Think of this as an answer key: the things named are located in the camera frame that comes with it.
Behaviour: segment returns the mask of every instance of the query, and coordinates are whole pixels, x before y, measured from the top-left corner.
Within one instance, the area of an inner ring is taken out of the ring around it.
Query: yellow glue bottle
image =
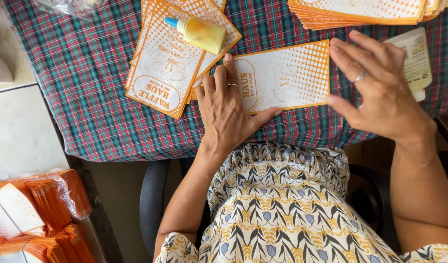
[[[208,52],[219,55],[227,30],[224,27],[193,16],[192,18],[174,19],[167,17],[166,23],[185,35],[185,41]]]

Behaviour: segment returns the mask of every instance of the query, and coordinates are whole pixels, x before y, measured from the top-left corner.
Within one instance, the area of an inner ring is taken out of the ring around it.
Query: silver ring
[[[359,75],[359,77],[356,78],[356,80],[353,83],[356,83],[357,81],[361,80],[362,78],[365,78],[369,75],[368,72],[362,71],[362,73]]]

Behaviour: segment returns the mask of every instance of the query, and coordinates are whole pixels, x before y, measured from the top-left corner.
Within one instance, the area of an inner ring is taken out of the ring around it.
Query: woman's right hand
[[[403,72],[406,52],[393,44],[380,43],[355,30],[350,38],[360,49],[340,39],[330,41],[330,57],[350,81],[362,72],[367,77],[355,83],[362,96],[357,109],[336,95],[330,106],[351,127],[411,145],[433,139],[436,124],[414,99]]]

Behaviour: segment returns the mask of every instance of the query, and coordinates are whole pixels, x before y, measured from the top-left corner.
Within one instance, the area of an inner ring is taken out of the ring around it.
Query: armrest
[[[157,232],[164,213],[164,191],[171,160],[149,162],[139,199],[139,222],[146,250],[154,255]]]
[[[393,213],[390,201],[390,180],[376,171],[362,165],[350,164],[350,173],[355,174],[369,183],[375,189],[375,200],[381,206],[382,216],[378,227],[378,235],[395,252],[400,252],[401,247],[396,236]]]

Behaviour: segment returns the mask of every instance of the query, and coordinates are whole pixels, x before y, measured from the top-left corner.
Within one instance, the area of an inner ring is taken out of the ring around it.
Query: table
[[[417,26],[363,26],[306,31],[280,0],[228,0],[225,13],[243,38],[233,55],[337,37],[357,29],[383,41],[415,27],[427,31],[433,82],[421,104],[448,113],[448,9]],[[110,0],[83,21],[38,10],[32,0],[4,0],[13,29],[65,143],[65,152],[91,161],[157,160],[194,156],[203,135],[196,102],[179,120],[125,97],[124,82],[140,30],[139,0]],[[331,63],[331,93],[359,104],[359,94]],[[246,142],[343,146],[375,135],[352,129],[328,106],[285,111]]]

